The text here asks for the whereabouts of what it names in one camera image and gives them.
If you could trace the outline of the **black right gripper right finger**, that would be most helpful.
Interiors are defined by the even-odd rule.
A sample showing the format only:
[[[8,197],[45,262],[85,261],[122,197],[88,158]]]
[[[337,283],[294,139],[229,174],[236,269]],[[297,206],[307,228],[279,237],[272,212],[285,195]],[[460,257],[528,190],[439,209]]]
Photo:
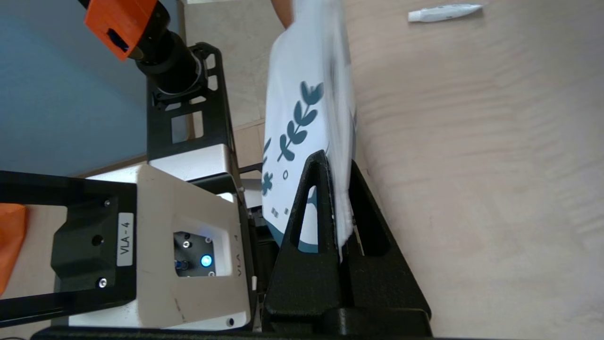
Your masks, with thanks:
[[[349,198],[357,230],[347,243],[351,301],[341,325],[429,325],[431,308],[355,163]]]

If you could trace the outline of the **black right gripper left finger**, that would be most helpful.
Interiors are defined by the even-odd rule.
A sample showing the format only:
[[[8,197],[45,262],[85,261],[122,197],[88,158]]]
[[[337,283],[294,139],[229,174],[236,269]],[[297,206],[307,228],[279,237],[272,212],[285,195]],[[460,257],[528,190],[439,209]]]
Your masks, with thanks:
[[[334,313],[344,301],[329,163],[324,151],[310,155],[291,209],[281,248],[266,291],[265,330],[332,330]],[[299,249],[310,188],[317,191],[315,253]]]

